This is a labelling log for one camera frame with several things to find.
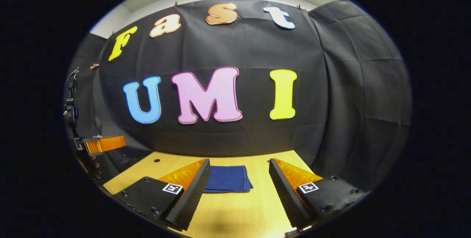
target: letter u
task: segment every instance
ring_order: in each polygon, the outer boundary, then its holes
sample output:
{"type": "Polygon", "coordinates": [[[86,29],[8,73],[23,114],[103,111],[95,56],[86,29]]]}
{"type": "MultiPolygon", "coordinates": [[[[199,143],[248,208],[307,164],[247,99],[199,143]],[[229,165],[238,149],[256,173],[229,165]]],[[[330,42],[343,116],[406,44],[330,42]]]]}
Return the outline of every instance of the letter u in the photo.
{"type": "Polygon", "coordinates": [[[139,84],[137,82],[125,84],[123,91],[126,94],[128,109],[132,118],[143,124],[151,124],[160,118],[161,113],[159,90],[157,89],[157,86],[160,84],[160,77],[148,77],[142,81],[142,84],[148,89],[150,110],[147,112],[143,112],[139,106],[137,93],[139,84]]]}

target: wrinkled cloth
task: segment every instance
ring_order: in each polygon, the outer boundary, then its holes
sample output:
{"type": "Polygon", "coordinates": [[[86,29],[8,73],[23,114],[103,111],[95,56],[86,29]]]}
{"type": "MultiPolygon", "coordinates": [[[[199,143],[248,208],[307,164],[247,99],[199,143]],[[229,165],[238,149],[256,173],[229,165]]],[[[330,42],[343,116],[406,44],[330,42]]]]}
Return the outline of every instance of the wrinkled cloth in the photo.
{"type": "Polygon", "coordinates": [[[203,193],[249,192],[251,188],[245,166],[211,166],[203,193]]]}

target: folded towel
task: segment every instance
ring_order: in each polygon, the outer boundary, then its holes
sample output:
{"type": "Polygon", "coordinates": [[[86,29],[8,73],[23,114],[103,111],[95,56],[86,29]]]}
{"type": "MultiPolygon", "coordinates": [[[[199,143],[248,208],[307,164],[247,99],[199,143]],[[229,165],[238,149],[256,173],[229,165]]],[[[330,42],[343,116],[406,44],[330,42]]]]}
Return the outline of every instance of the folded towel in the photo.
{"type": "Polygon", "coordinates": [[[211,166],[203,193],[249,192],[254,188],[245,166],[211,166]]]}

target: wooden table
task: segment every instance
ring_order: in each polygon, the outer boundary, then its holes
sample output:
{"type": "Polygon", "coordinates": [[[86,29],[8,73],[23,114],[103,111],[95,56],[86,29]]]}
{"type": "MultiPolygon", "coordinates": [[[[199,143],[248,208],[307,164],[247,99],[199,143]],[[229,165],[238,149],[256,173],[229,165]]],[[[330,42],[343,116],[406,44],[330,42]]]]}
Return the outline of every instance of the wooden table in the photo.
{"type": "MultiPolygon", "coordinates": [[[[116,194],[144,176],[158,179],[182,166],[205,158],[153,152],[104,184],[116,194]]],[[[270,158],[278,158],[311,171],[294,152],[245,157],[209,157],[212,166],[246,166],[254,186],[247,193],[203,193],[188,231],[172,231],[193,238],[282,238],[293,231],[269,175],[270,158]]]]}

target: letter m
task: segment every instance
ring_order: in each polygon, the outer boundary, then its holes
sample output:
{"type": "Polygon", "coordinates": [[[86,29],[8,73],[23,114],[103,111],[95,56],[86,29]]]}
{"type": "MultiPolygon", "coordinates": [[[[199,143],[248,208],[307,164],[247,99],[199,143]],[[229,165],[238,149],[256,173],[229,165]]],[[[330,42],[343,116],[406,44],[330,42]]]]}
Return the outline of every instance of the letter m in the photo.
{"type": "Polygon", "coordinates": [[[198,117],[193,114],[191,105],[195,107],[204,121],[208,121],[214,103],[217,110],[214,119],[221,122],[236,121],[242,118],[242,112],[237,108],[236,78],[239,70],[235,67],[222,67],[214,71],[207,90],[203,89],[191,72],[182,72],[172,77],[177,85],[180,99],[178,122],[193,124],[198,117]]]}

